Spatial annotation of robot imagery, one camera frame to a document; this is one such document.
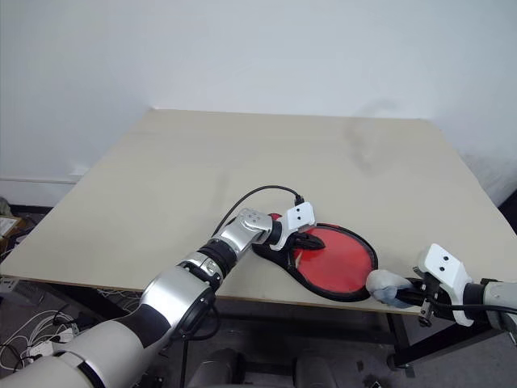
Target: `beige tabletop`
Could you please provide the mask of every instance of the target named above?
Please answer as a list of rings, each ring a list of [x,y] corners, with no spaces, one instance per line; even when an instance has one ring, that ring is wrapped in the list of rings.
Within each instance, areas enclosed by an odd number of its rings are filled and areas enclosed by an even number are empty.
[[[151,111],[0,266],[3,275],[143,289],[201,247],[244,193],[294,188],[318,221],[366,238],[379,267],[412,276],[438,243],[469,275],[516,281],[517,238],[443,134],[425,120]],[[246,207],[282,213],[265,191]],[[388,308],[312,294],[253,252],[217,292],[265,302]]]

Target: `gray floor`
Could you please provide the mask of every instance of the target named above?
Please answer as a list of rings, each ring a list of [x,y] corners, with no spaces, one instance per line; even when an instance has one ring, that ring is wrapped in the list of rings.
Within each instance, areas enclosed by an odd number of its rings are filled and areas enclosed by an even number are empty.
[[[3,301],[0,305],[0,342],[27,321],[35,312],[54,310],[63,306],[63,301],[47,295],[38,308],[20,307]],[[382,319],[372,318],[370,314],[345,310],[314,310],[299,306],[280,306],[273,304],[254,304],[249,302],[219,301],[223,312],[248,315],[278,316],[281,318],[331,319],[352,322],[358,326],[381,327]],[[68,314],[76,314],[73,308]],[[436,327],[445,323],[437,322]],[[427,335],[416,324],[416,318],[406,317],[406,326],[412,341]],[[340,340],[295,338],[289,336],[270,336],[258,338],[252,335],[246,325],[223,324],[219,333],[202,342],[190,342],[187,364],[187,380],[195,367],[210,352],[220,348],[233,348],[246,355],[248,361],[272,362],[290,365],[292,359],[304,352],[325,357],[334,372],[337,383],[342,388],[370,386],[378,380],[383,387],[486,387],[517,386],[517,348],[507,334],[496,336],[482,343],[442,356],[433,361],[415,365],[416,378],[407,378],[403,372],[392,372],[385,364],[392,347],[379,344],[355,343]],[[178,387],[182,345],[173,344],[165,353],[158,356],[150,372],[165,378],[166,387]],[[3,362],[12,365],[14,360],[4,356]],[[273,386],[292,386],[286,376],[248,373],[246,382]]]

